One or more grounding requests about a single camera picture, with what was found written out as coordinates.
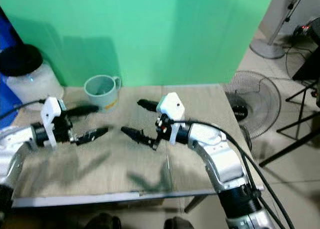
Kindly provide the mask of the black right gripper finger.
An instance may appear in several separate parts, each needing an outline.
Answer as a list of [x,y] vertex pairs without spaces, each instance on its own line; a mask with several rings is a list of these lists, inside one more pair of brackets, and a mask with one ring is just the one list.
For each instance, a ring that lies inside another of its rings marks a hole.
[[151,147],[153,151],[157,151],[159,144],[158,138],[154,139],[150,136],[147,136],[143,130],[138,130],[133,127],[122,126],[120,130],[134,142],[137,142],[138,144],[141,143],[144,146]]
[[152,101],[150,99],[139,99],[137,105],[144,108],[144,110],[151,111],[153,113],[160,113],[158,101]]

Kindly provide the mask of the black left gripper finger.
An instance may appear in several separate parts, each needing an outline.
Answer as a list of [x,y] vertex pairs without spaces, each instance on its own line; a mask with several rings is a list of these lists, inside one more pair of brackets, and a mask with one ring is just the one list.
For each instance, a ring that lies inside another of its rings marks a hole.
[[97,105],[79,105],[74,108],[69,108],[65,111],[65,114],[69,117],[87,116],[92,113],[100,111],[100,107]]
[[86,143],[93,142],[94,140],[105,135],[108,131],[109,131],[108,126],[102,126],[102,127],[94,128],[92,130],[88,130],[85,133],[78,135],[75,138],[74,143],[76,145],[84,145]]

